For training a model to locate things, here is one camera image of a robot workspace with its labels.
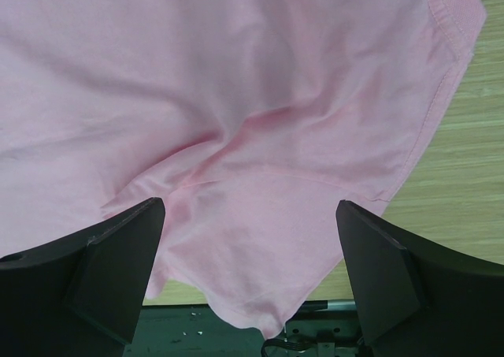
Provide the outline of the pink t shirt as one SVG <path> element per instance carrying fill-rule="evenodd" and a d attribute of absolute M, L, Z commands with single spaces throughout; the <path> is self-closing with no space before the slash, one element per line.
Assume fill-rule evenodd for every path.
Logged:
<path fill-rule="evenodd" d="M 146 295 L 276 336 L 429 145 L 481 0 L 1 0 L 1 253 L 150 197 Z"/>

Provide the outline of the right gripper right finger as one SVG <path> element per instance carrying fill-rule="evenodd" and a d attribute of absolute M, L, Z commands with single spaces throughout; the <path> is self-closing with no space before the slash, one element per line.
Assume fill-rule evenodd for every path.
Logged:
<path fill-rule="evenodd" d="M 444 247 L 343 200 L 339 240 L 375 356 L 501 356 L 503 266 Z"/>

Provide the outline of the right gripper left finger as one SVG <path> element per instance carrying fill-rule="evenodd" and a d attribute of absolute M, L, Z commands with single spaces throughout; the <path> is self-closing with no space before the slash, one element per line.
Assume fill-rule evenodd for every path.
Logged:
<path fill-rule="evenodd" d="M 121 356 L 132 343 L 165 220 L 151 198 L 1 259 L 3 356 Z"/>

